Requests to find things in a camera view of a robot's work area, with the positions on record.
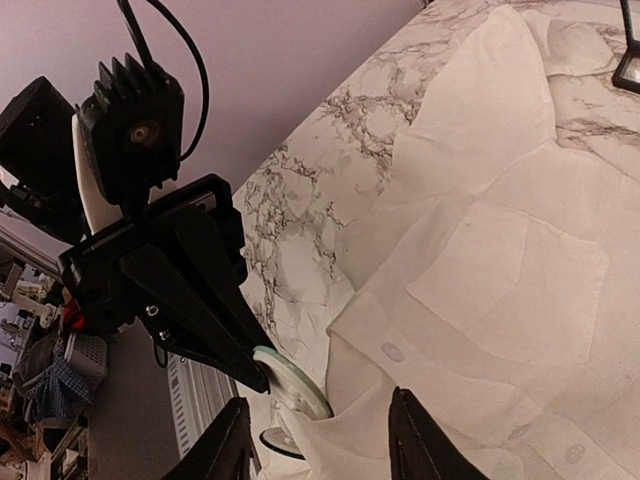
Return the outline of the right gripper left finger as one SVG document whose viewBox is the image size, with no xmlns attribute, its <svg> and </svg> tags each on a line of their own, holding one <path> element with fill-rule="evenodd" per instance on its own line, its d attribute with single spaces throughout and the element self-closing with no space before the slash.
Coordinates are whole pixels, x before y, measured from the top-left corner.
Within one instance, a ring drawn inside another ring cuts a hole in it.
<svg viewBox="0 0 640 480">
<path fill-rule="evenodd" d="M 167 480 L 249 479 L 251 458 L 249 405 L 246 399 L 234 397 L 167 473 Z"/>
</svg>

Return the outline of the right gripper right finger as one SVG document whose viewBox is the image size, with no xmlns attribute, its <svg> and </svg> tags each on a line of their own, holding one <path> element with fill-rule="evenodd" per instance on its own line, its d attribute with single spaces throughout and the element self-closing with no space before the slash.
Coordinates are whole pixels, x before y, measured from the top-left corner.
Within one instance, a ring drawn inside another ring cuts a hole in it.
<svg viewBox="0 0 640 480">
<path fill-rule="evenodd" d="M 409 389 L 395 388 L 388 427 L 393 480 L 487 480 Z"/>
</svg>

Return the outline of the white button shirt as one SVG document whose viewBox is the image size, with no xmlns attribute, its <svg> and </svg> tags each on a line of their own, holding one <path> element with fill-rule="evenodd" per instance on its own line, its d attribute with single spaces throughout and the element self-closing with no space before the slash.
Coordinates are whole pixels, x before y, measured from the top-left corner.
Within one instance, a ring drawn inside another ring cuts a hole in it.
<svg viewBox="0 0 640 480">
<path fill-rule="evenodd" d="M 289 414 L 311 479 L 390 477 L 411 390 L 492 479 L 639 475 L 638 103 L 591 22 L 501 6 L 430 82 L 391 181 L 336 239 L 335 415 Z"/>
</svg>

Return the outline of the green round brooch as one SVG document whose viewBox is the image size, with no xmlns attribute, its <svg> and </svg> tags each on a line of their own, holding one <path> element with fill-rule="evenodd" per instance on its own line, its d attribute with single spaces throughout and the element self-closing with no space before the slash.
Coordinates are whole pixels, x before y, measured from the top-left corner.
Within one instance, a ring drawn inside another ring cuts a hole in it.
<svg viewBox="0 0 640 480">
<path fill-rule="evenodd" d="M 297 365 L 273 348 L 257 346 L 253 359 L 269 380 L 270 394 L 288 408 L 304 413 L 312 420 L 334 416 L 324 393 Z"/>
</svg>

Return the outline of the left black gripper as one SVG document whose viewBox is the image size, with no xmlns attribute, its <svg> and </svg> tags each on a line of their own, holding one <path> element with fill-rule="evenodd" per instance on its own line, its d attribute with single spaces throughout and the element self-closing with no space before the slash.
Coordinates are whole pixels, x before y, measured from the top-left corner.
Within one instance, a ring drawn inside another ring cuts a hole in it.
<svg viewBox="0 0 640 480">
<path fill-rule="evenodd" d="M 215 175 L 159 200 L 180 166 L 184 95 L 166 75 L 99 80 L 79 108 L 43 77 L 1 114 L 1 202 L 65 242 L 58 264 L 90 328 L 139 318 L 156 344 L 264 393 L 269 337 L 243 297 L 242 222 Z"/>
</svg>

